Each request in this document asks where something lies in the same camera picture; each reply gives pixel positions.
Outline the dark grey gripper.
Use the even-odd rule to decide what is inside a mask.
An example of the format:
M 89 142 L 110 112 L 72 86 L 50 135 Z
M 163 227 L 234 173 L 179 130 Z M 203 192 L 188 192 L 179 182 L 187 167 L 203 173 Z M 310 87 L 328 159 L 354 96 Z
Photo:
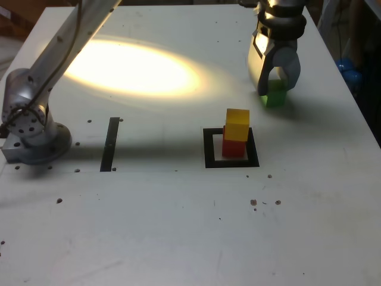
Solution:
M 247 65 L 259 96 L 269 92 L 268 78 L 273 67 L 287 91 L 295 87 L 301 73 L 297 49 L 298 39 L 278 40 L 253 32 Z

